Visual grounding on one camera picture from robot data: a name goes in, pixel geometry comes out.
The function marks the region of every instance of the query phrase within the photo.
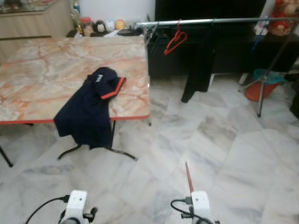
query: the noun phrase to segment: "black garment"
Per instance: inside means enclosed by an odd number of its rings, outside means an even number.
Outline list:
[[[193,65],[189,73],[181,101],[187,103],[196,91],[207,92],[216,55],[216,30],[212,29],[195,49]]]
[[[125,80],[107,67],[89,75],[54,118],[59,136],[72,135],[77,144],[90,149],[111,147],[109,99],[118,94]]]

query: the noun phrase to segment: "clothes rack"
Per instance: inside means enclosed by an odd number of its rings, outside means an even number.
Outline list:
[[[259,22],[259,21],[292,21],[294,22],[294,25],[290,31],[290,34],[287,36],[286,40],[283,42],[281,48],[278,50],[277,54],[274,56],[270,66],[268,67],[267,71],[263,76],[260,77],[258,80],[261,82],[261,90],[260,90],[260,97],[259,97],[259,102],[258,102],[258,110],[257,110],[257,116],[261,117],[262,113],[262,107],[263,107],[263,96],[264,96],[264,87],[265,87],[265,82],[267,80],[267,76],[270,73],[270,71],[273,69],[275,66],[277,60],[279,59],[280,55],[284,51],[285,47],[287,46],[289,40],[291,39],[292,34],[296,30],[299,22],[298,17],[289,17],[289,18],[284,18],[284,17],[271,17],[271,18],[226,18],[226,19],[202,19],[202,20],[174,20],[174,21],[154,21],[154,22],[137,22],[134,24],[134,28],[143,28],[144,31],[144,41],[145,45],[147,45],[152,36],[154,35],[154,32],[156,31],[157,27],[159,26],[170,26],[170,25],[177,25],[178,23],[180,25],[184,24],[209,24],[209,23],[233,23],[233,22]],[[150,27],[154,26],[154,28],[150,31],[149,37],[147,37],[148,29]],[[249,86],[255,84],[257,81],[245,86],[243,89],[239,90],[242,91]]]

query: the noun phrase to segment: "red table edge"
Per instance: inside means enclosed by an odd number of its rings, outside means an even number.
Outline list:
[[[149,117],[148,115],[144,116],[136,116],[136,117],[116,117],[110,118],[113,121],[117,120],[137,120],[137,119],[146,119]],[[54,123],[53,119],[46,120],[8,120],[8,121],[0,121],[0,125],[16,125],[16,124],[43,124],[43,123]]]

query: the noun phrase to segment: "shirt logo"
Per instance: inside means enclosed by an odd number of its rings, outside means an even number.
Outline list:
[[[99,81],[101,81],[102,78],[103,78],[103,75],[98,75],[97,81],[95,81],[95,82],[98,83]]]

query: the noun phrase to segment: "navy polo shirt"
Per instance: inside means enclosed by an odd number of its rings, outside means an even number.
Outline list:
[[[90,149],[111,147],[108,104],[125,81],[108,67],[89,75],[54,118],[59,136],[71,135],[77,144],[89,145]]]

